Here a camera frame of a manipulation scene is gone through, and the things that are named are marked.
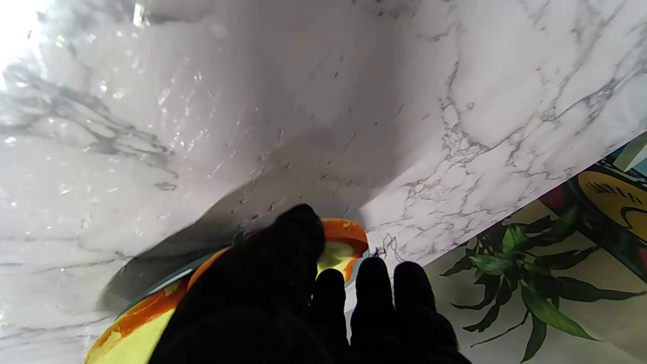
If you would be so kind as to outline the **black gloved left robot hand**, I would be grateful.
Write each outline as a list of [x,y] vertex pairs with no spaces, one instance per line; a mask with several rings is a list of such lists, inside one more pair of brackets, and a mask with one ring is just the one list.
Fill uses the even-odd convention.
[[317,272],[324,227],[307,204],[226,251],[180,300],[150,363],[468,363],[425,270],[379,257]]

